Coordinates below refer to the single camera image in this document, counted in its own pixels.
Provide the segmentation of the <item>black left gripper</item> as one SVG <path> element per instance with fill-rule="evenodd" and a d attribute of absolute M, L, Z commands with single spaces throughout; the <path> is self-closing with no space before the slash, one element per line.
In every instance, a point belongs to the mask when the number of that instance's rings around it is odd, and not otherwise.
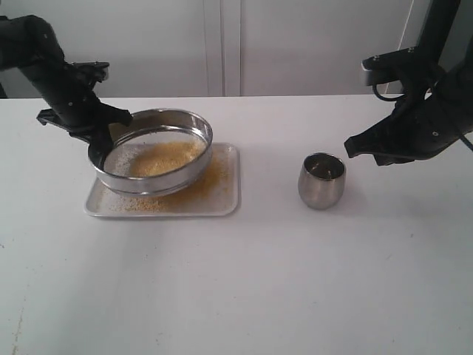
<path fill-rule="evenodd" d="M 41 110 L 37 120 L 67 131 L 89 143 L 88 157 L 93 166 L 103 166 L 113 149 L 110 124 L 129 126 L 129 110 L 101 103 L 93 89 L 79 80 L 67 62 L 37 62 L 35 88 L 50 106 Z"/>

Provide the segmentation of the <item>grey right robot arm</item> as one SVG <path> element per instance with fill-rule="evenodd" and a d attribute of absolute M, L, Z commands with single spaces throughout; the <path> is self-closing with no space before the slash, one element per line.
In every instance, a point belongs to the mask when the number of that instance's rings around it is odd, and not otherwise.
<path fill-rule="evenodd" d="M 472 47 L 450 70 L 439 64 L 459 7 L 433 1 L 414 47 L 361 62 L 365 86 L 395 106 L 345 141 L 349 158 L 372 155 L 378 166 L 388 166 L 431 159 L 456 141 L 472 147 Z"/>

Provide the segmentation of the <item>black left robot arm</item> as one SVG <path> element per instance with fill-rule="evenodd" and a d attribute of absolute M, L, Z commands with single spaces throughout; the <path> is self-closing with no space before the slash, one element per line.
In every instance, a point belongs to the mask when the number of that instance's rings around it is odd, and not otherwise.
<path fill-rule="evenodd" d="M 91 162 L 102 168 L 114 143 L 111 124 L 128 126 L 132 114 L 101 102 L 94 92 L 109 63 L 69 63 L 52 26 L 38 16 L 1 17 L 1 70 L 17 68 L 47 102 L 40 124 L 52 124 L 88 143 Z"/>

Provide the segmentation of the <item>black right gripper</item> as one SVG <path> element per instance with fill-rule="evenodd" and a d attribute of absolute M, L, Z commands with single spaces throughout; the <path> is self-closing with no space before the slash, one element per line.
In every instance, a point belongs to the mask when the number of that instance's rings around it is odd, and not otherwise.
<path fill-rule="evenodd" d="M 458 140 L 472 148 L 466 139 L 472 132 L 471 67 L 456 66 L 439 81 L 426 78 L 404 93 L 414 101 L 395 109 L 387 128 L 375 125 L 344 142 L 349 158 L 372 155 L 388 166 L 433 158 Z"/>

